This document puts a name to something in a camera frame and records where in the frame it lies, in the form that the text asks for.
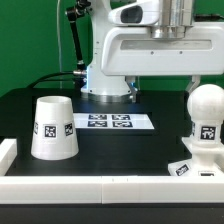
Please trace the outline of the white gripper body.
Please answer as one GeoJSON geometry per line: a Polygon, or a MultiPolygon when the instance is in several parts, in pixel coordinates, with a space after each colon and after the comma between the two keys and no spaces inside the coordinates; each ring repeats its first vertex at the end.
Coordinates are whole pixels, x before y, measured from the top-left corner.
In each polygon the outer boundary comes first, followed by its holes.
{"type": "Polygon", "coordinates": [[[223,74],[224,24],[196,23],[181,39],[153,39],[148,28],[115,27],[105,37],[101,70],[110,76],[223,74]]]}

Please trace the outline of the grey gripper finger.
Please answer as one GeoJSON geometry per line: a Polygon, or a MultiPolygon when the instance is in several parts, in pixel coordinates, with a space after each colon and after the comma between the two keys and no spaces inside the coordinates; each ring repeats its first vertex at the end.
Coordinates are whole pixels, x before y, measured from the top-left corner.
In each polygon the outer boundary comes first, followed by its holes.
{"type": "Polygon", "coordinates": [[[193,75],[186,87],[188,93],[192,93],[200,84],[201,77],[199,75],[193,75]]]}
{"type": "Polygon", "coordinates": [[[134,76],[126,76],[125,81],[130,89],[130,99],[133,103],[136,102],[137,91],[138,89],[134,86],[135,84],[135,77],[134,76]]]}

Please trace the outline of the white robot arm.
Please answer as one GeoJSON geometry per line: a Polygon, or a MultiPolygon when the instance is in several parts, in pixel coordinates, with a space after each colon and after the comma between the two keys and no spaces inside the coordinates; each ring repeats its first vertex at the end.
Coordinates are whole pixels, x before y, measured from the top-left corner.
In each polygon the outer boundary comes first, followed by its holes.
{"type": "Polygon", "coordinates": [[[93,58],[86,98],[125,102],[138,76],[224,73],[224,22],[193,18],[195,0],[90,0],[93,58]]]}

